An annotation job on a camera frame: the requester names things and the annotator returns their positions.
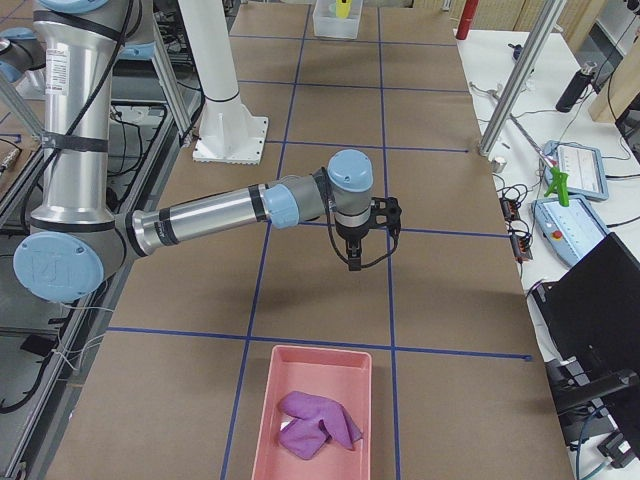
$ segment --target black monitor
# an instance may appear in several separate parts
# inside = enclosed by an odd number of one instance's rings
[[[564,359],[592,381],[623,369],[640,374],[640,263],[610,233],[546,292],[549,332]],[[640,457],[640,388],[608,395],[607,408]]]

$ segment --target white tabletop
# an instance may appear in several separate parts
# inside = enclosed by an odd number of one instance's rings
[[[484,90],[495,89],[498,84],[505,85],[514,66],[513,50],[508,44],[524,45],[527,35],[527,32],[484,30],[469,32],[467,40],[458,41],[458,49],[467,81],[473,82]],[[562,36],[552,34],[528,81],[527,90],[521,93],[512,114],[518,116],[524,112],[553,110],[560,95],[578,69],[579,65]],[[473,104],[479,119],[480,129],[484,131],[487,123],[481,120],[491,118],[496,102],[487,95],[478,94],[473,89],[470,91],[473,94]],[[569,122],[573,121],[562,137],[563,142],[577,142],[597,147],[603,157],[629,157],[628,160],[605,158],[603,161],[607,175],[640,173],[640,166],[631,155],[628,147],[621,145],[620,134],[615,125],[595,123],[591,120],[588,108],[595,97],[596,94],[592,93],[586,98],[580,109],[579,105],[576,105],[569,113],[554,111],[528,114],[520,117],[519,121],[541,146],[549,140],[559,140]],[[505,125],[505,129],[489,158],[495,156],[502,156],[508,162],[500,174],[507,186],[524,183],[531,187],[537,184],[538,157],[511,121]],[[501,186],[499,179],[496,180],[496,185]],[[617,223],[640,215],[640,179],[609,181],[608,187],[608,200],[591,202],[605,223]],[[546,188],[547,185],[543,183],[540,196],[544,194]],[[520,208],[520,216],[530,226],[533,224],[530,204],[535,200],[538,191],[539,188],[536,187],[533,192],[529,193]],[[631,252],[640,258],[640,221],[615,228],[615,232]],[[558,280],[568,271],[568,267],[559,260],[546,239],[542,237],[538,227],[534,231],[531,250],[533,260],[526,262],[523,267],[522,285],[525,290],[541,279]],[[529,310],[545,360],[557,357],[557,351],[549,338],[544,320],[532,300],[529,300]],[[596,450],[596,445],[605,437],[606,435],[594,437],[583,447],[580,461],[581,476],[588,474],[603,460],[602,455]],[[572,458],[572,464],[574,464],[575,455],[572,453],[569,455]],[[640,478],[640,461],[634,460],[621,470],[607,467],[596,478],[603,480],[638,479]]]

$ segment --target blue and white device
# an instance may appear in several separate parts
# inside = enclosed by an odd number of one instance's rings
[[[560,259],[573,267],[607,236],[609,229],[582,195],[571,195],[569,206],[557,198],[532,203],[536,223]]]
[[[567,191],[584,195],[589,200],[602,201],[609,198],[607,178],[600,150],[578,143],[547,142],[544,153],[558,162],[561,172],[569,174]],[[551,183],[551,171],[544,173],[547,185]]]

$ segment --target purple towel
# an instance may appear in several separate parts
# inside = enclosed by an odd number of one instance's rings
[[[303,392],[291,392],[282,400],[281,412],[295,417],[280,431],[280,443],[298,457],[309,460],[329,440],[353,450],[362,432],[342,405],[334,400]]]

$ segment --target pink bin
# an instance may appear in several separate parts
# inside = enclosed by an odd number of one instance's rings
[[[340,402],[362,430],[350,451],[331,441],[302,460],[278,443],[290,417],[278,402],[298,390]],[[369,480],[371,462],[371,356],[365,352],[277,345],[271,352],[253,480]]]

